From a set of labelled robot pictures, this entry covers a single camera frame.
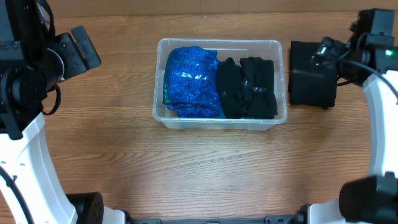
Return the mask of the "black garment top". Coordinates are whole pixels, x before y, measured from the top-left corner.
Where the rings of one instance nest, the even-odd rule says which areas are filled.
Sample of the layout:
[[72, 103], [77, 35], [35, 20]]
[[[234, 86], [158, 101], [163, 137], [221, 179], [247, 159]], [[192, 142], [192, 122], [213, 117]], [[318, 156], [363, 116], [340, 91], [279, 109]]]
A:
[[291, 42], [288, 92], [292, 105], [317, 106], [324, 110], [335, 105], [337, 71], [311, 62], [318, 47], [317, 42]]

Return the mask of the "black garment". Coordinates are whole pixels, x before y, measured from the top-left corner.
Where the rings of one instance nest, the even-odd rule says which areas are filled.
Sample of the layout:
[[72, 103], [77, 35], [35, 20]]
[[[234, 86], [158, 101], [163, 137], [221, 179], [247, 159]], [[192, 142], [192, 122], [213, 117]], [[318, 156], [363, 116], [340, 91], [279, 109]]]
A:
[[274, 119], [277, 101], [274, 94], [274, 62], [260, 57], [241, 58], [246, 116]]
[[218, 64], [216, 88], [226, 118], [246, 117], [242, 68], [231, 57]]
[[311, 62], [318, 47], [317, 42], [291, 42], [288, 92], [292, 105], [317, 106], [324, 110], [335, 105], [337, 71]]

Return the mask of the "blue denim jeans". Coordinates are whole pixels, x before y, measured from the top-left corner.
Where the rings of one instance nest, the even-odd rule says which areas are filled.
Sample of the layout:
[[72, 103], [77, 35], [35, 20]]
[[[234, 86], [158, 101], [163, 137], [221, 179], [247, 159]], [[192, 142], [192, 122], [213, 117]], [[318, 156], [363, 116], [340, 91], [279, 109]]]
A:
[[[223, 110], [219, 110], [219, 114], [217, 116], [215, 116], [215, 118], [226, 119], [226, 116], [224, 115]], [[259, 119], [259, 118], [246, 116], [246, 117], [243, 117], [243, 119]]]

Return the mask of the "blue sequin garment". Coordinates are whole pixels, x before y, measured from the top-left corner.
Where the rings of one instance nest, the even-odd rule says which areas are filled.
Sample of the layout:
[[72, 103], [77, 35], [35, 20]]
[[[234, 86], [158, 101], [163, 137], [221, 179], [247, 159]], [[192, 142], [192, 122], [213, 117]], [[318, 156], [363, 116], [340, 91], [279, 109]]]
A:
[[173, 49], [168, 56], [163, 104], [180, 118], [214, 118], [220, 113], [216, 90], [219, 60], [216, 50], [199, 46]]

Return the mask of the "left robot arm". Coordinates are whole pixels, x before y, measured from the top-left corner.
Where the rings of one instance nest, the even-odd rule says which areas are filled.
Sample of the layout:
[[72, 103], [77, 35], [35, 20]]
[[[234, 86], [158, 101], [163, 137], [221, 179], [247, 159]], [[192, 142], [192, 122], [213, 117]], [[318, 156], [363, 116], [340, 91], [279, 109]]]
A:
[[100, 66], [82, 26], [56, 34], [47, 1], [1, 0], [1, 193], [16, 223], [131, 223], [99, 192], [66, 194], [49, 154], [43, 101]]

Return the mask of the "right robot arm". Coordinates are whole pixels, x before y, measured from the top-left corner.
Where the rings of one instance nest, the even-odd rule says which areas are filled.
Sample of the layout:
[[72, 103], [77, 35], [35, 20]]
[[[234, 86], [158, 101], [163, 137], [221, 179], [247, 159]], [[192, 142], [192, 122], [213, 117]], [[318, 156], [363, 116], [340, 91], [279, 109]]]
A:
[[293, 41], [290, 47], [289, 101], [328, 109], [336, 89], [363, 89], [371, 128], [368, 176], [345, 183], [339, 197], [304, 205], [293, 223], [397, 222], [397, 47], [392, 34], [395, 12], [365, 9], [352, 22], [347, 42]]

